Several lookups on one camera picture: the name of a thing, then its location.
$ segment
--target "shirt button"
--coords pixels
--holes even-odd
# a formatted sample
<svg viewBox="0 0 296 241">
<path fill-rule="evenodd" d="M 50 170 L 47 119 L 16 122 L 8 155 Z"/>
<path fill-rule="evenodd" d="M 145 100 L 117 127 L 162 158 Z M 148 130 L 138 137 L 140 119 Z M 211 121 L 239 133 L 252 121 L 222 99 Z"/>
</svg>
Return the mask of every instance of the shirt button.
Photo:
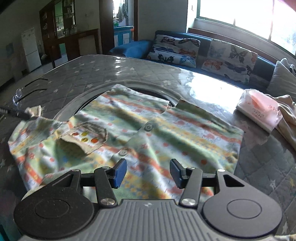
<svg viewBox="0 0 296 241">
<path fill-rule="evenodd" d="M 121 151 L 118 153 L 118 155 L 120 155 L 120 156 L 125 156 L 127 153 L 128 153 L 127 150 L 121 150 Z"/>
<path fill-rule="evenodd" d="M 151 131 L 152 129 L 153 129 L 153 126 L 150 123 L 146 124 L 145 127 L 144 127 L 145 131 Z"/>
</svg>

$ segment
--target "circular base plate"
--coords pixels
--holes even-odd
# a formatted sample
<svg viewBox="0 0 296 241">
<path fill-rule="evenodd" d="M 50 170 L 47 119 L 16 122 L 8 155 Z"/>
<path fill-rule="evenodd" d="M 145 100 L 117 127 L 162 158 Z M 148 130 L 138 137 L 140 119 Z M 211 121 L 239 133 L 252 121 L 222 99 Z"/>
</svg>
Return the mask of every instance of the circular base plate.
<svg viewBox="0 0 296 241">
<path fill-rule="evenodd" d="M 253 239 L 274 233 L 281 222 L 280 206 L 257 190 L 253 195 L 247 193 L 244 188 L 219 192 L 205 202 L 203 217 L 214 229 L 231 237 Z"/>
<path fill-rule="evenodd" d="M 86 197 L 70 188 L 41 190 L 15 208 L 14 220 L 23 234 L 38 239 L 61 239 L 80 231 L 91 221 L 94 207 Z"/>
</svg>

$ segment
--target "white refrigerator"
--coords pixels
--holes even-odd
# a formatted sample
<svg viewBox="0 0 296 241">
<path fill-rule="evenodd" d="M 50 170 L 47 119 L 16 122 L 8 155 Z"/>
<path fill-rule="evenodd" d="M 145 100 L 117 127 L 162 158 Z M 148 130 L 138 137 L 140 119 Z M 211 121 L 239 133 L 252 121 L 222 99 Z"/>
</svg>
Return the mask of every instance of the white refrigerator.
<svg viewBox="0 0 296 241">
<path fill-rule="evenodd" d="M 25 50 L 27 59 L 28 71 L 32 72 L 41 66 L 41 61 L 38 53 L 37 42 L 34 28 L 27 30 L 21 34 L 22 45 Z"/>
</svg>

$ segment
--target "hanging clothes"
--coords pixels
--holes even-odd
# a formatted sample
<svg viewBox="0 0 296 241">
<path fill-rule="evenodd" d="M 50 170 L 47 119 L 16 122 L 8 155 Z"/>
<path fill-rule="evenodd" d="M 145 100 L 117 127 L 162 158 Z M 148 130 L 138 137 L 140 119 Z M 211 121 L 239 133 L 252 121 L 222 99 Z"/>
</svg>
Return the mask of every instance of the hanging clothes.
<svg viewBox="0 0 296 241">
<path fill-rule="evenodd" d="M 119 7 L 118 14 L 116 15 L 116 17 L 118 18 L 118 22 L 121 23 L 123 21 L 123 13 L 121 7 Z"/>
<path fill-rule="evenodd" d="M 122 4 L 121 11 L 122 11 L 123 17 L 124 17 L 124 18 L 127 18 L 127 17 L 128 17 L 128 9 L 127 9 L 125 3 Z"/>
</svg>

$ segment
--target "gray bed sheet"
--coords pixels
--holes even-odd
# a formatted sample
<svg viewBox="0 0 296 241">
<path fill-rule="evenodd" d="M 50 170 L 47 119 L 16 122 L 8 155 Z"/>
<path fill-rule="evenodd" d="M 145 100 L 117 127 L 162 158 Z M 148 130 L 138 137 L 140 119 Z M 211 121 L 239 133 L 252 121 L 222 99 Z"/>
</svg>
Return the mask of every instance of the gray bed sheet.
<svg viewBox="0 0 296 241">
<path fill-rule="evenodd" d="M 278 235 L 296 233 L 296 152 L 277 130 L 268 135 L 234 111 L 241 89 L 169 65 L 104 55 L 82 56 L 42 78 L 47 80 L 37 80 L 22 92 L 46 90 L 30 94 L 20 101 L 19 107 L 41 105 L 43 116 L 47 118 L 54 118 L 71 100 L 91 88 L 120 80 L 135 80 L 174 90 L 184 99 L 242 128 L 245 134 L 234 174 L 280 204 L 284 215 Z M 8 100 L 7 105 L 12 107 L 12 100 Z M 10 227 L 13 209 L 26 193 L 7 145 L 18 122 L 11 117 L 0 122 L 0 222 L 9 233 L 14 230 Z"/>
</svg>

